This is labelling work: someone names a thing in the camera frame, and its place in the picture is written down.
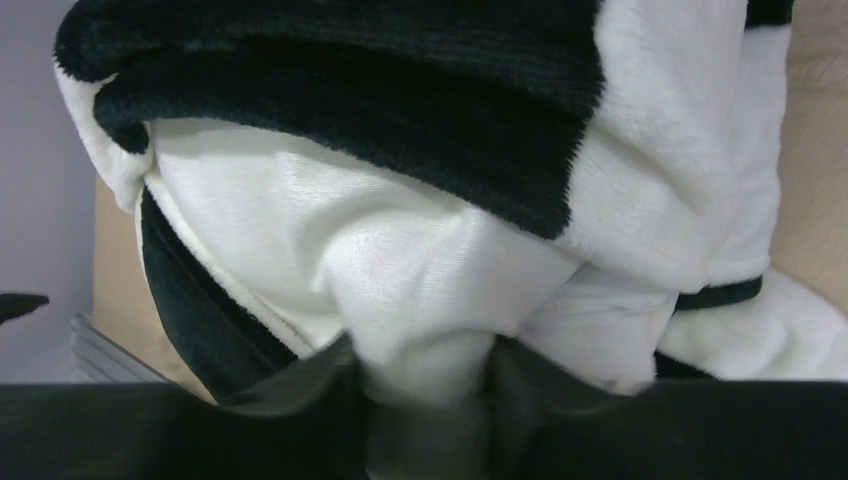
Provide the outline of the white pillow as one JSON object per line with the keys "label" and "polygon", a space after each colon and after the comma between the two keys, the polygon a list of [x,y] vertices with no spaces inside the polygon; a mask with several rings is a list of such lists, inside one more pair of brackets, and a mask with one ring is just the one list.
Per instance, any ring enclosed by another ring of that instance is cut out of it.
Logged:
{"label": "white pillow", "polygon": [[673,292],[302,137],[165,120],[151,144],[175,228],[313,342],[346,330],[383,403],[466,401],[497,335],[617,393],[655,375]]}

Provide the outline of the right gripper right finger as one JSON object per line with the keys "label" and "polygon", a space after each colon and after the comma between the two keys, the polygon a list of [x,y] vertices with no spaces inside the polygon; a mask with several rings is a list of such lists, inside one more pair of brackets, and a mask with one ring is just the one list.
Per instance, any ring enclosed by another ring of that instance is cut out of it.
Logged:
{"label": "right gripper right finger", "polygon": [[843,479],[847,387],[661,380],[597,389],[508,339],[488,360],[496,479]]}

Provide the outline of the black white checkered pillowcase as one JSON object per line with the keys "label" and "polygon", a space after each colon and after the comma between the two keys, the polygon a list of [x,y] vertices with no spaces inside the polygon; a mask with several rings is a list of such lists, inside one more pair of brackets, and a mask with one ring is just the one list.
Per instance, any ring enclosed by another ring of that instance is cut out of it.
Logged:
{"label": "black white checkered pillowcase", "polygon": [[134,215],[164,330],[218,402],[351,335],[313,342],[175,228],[146,184],[157,121],[302,137],[675,293],[647,383],[845,381],[845,315],[771,264],[792,14],[789,1],[78,1],[54,68]]}

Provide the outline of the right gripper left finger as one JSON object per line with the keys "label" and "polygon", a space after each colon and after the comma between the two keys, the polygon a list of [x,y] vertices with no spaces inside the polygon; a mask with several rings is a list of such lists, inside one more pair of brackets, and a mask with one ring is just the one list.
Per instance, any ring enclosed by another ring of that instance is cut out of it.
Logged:
{"label": "right gripper left finger", "polygon": [[5,479],[361,479],[366,403],[348,338],[224,406],[166,384],[1,390]]}

